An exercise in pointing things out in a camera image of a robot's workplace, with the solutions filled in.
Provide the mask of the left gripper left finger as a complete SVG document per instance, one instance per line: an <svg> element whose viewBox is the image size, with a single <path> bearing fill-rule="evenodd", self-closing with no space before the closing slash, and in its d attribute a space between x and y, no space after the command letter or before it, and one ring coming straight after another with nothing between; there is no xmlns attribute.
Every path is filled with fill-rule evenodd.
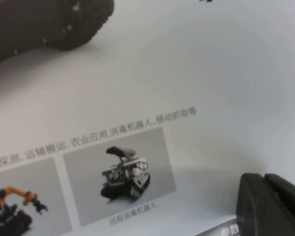
<svg viewBox="0 0 295 236"><path fill-rule="evenodd" d="M295 219L259 174L241 176L236 219L241 236L295 236Z"/></svg>

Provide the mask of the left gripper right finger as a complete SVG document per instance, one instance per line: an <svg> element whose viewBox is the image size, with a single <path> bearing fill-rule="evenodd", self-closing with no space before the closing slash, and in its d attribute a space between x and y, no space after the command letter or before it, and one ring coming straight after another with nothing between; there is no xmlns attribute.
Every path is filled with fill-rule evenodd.
<svg viewBox="0 0 295 236"><path fill-rule="evenodd" d="M265 174L265 180L270 184L282 202L285 210L295 225L295 185L278 174Z"/></svg>

